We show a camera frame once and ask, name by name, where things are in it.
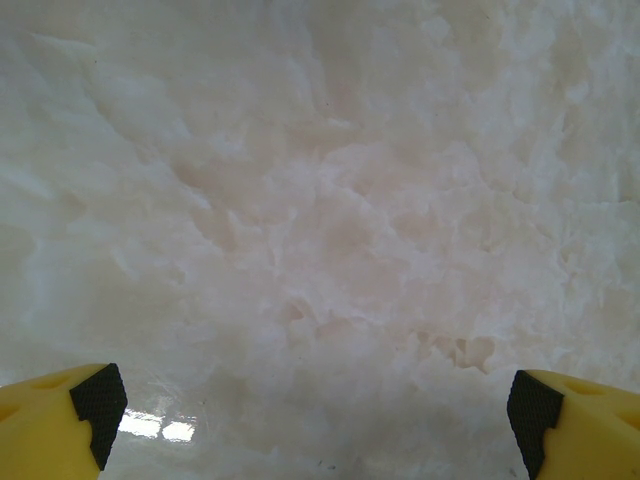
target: yellow plastic part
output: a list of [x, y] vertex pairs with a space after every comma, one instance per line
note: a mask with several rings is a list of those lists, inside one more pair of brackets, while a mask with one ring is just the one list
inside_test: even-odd
[[564, 395], [544, 434], [536, 480], [640, 480], [640, 395], [558, 373], [529, 370]]
[[0, 388], [1, 480], [92, 480], [100, 469], [69, 390], [106, 365], [86, 365]]

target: white surface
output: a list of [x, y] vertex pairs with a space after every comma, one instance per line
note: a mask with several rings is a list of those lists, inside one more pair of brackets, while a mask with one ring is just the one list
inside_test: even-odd
[[516, 369], [640, 390], [636, 1], [0, 19], [0, 382], [117, 362], [105, 479], [525, 478]]

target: black rubber pad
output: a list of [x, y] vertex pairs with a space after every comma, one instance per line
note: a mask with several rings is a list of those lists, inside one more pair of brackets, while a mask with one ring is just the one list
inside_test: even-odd
[[69, 393], [80, 421], [88, 420], [91, 424], [91, 453], [100, 470], [104, 470], [127, 406], [118, 366], [107, 365]]
[[555, 428], [562, 410], [564, 395], [518, 370], [511, 386], [507, 414], [522, 459], [535, 479], [544, 463], [544, 432]]

